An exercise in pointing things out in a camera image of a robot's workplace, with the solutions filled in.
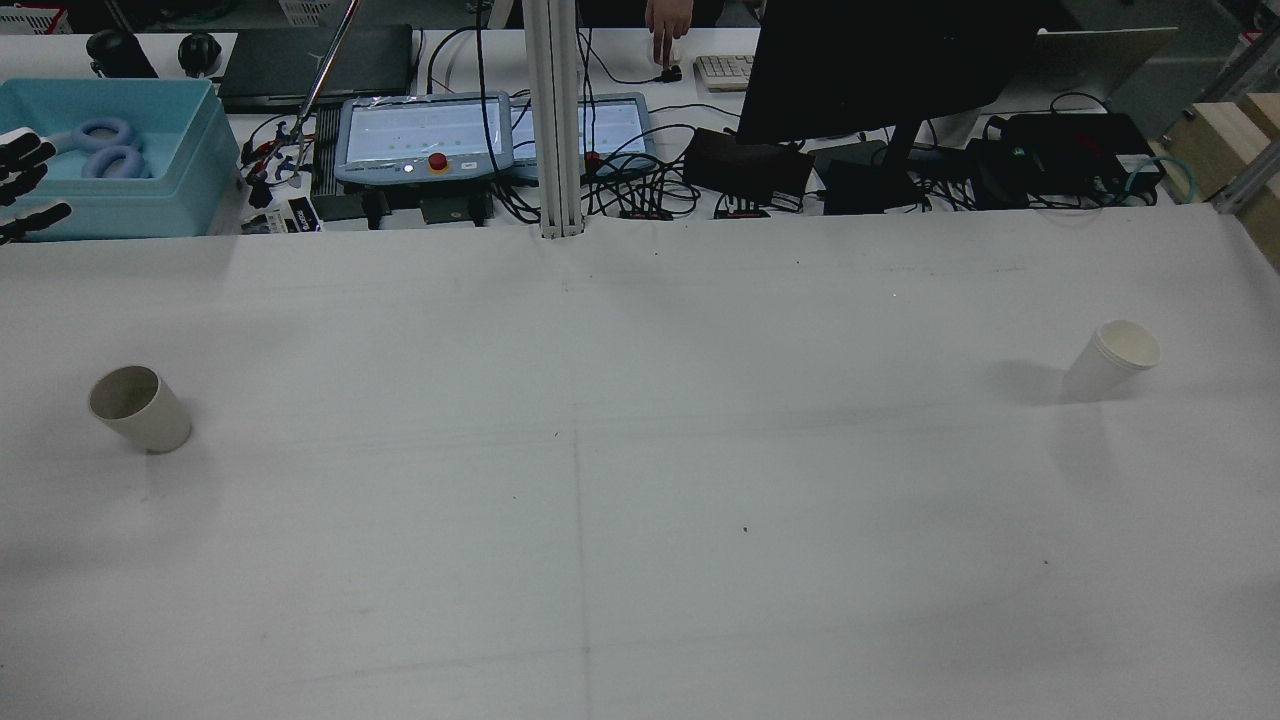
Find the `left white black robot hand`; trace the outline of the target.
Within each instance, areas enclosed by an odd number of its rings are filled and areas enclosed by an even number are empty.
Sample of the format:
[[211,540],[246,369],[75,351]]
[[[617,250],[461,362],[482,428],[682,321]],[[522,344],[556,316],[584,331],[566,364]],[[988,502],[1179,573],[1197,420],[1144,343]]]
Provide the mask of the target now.
[[[51,141],[28,127],[9,131],[1,140],[1,205],[14,202],[36,190],[49,173],[47,160],[55,155]],[[45,231],[73,213],[67,201],[33,205],[13,217],[4,217],[1,245],[20,242],[29,233]]]

